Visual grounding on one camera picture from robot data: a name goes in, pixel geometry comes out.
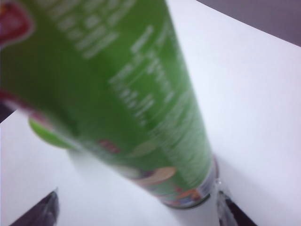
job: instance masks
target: can label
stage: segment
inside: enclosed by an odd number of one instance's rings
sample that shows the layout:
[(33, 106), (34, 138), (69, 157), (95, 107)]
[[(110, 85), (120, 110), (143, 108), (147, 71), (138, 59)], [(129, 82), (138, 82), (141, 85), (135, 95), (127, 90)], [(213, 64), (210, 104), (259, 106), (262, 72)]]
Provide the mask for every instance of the can label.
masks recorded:
[(23, 4), (35, 30), (3, 49), (3, 89), (164, 203), (202, 201), (212, 154), (165, 2)]

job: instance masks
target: food illustration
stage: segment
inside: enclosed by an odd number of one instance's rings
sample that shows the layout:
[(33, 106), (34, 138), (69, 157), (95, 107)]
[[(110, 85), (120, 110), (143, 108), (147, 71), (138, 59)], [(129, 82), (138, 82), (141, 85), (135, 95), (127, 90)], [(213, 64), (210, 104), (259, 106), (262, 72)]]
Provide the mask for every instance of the food illustration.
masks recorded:
[(0, 47), (25, 39), (33, 30), (28, 13), (16, 2), (1, 3), (0, 23)]
[(134, 179), (133, 181), (140, 186), (151, 186), (160, 184), (168, 179), (170, 179), (176, 172), (176, 168), (172, 166), (163, 167), (159, 169), (152, 170), (151, 174), (144, 178)]
[(176, 173), (176, 168), (172, 166), (149, 171), (129, 166), (113, 166), (113, 168), (116, 169), (121, 175), (131, 179), (143, 187), (160, 184), (170, 179)]
[(131, 153), (127, 155), (128, 158), (137, 158), (147, 155), (157, 148), (156, 144), (152, 140), (145, 141), (136, 146)]

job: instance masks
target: nutrition label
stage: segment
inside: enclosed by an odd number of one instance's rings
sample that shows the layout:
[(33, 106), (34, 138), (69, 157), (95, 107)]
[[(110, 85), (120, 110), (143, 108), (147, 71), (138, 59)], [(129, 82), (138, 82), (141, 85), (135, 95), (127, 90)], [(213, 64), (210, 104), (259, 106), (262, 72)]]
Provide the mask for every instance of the nutrition label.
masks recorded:
[[(195, 152), (184, 150), (196, 149), (202, 144), (203, 128), (198, 113), (198, 106), (191, 86), (186, 78), (182, 55), (169, 20), (166, 20), (160, 31), (149, 24), (144, 32), (129, 48), (133, 54), (130, 59), (108, 83), (124, 106), (135, 117), (135, 121), (148, 131), (169, 161), (177, 166), (179, 173), (190, 186), (195, 185), (198, 178), (199, 158), (194, 158)], [(181, 71), (175, 75), (176, 82), (164, 67), (166, 60), (160, 55), (165, 41), (172, 43), (176, 49), (175, 57)]]
[(35, 0), (84, 59), (95, 57), (119, 37), (114, 27), (136, 1)]

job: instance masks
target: white table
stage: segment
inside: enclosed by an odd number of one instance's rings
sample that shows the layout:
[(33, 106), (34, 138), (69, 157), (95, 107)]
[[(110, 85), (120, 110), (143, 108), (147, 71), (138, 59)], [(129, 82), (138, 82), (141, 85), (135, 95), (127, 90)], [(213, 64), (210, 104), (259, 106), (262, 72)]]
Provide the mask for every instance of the white table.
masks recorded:
[[(301, 225), (301, 48), (194, 0), (169, 0), (221, 175), (259, 226)], [(1, 225), (59, 188), (59, 226), (217, 226), (212, 200), (172, 210), (89, 156), (1, 124)]]

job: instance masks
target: cylindrical can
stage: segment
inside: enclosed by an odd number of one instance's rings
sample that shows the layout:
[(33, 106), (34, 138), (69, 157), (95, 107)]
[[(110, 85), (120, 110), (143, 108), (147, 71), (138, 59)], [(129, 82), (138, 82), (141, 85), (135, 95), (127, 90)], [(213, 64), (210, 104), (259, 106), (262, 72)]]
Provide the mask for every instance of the cylindrical can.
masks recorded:
[(0, 21), (7, 103), (167, 205), (208, 196), (213, 156), (163, 0), (10, 1)]

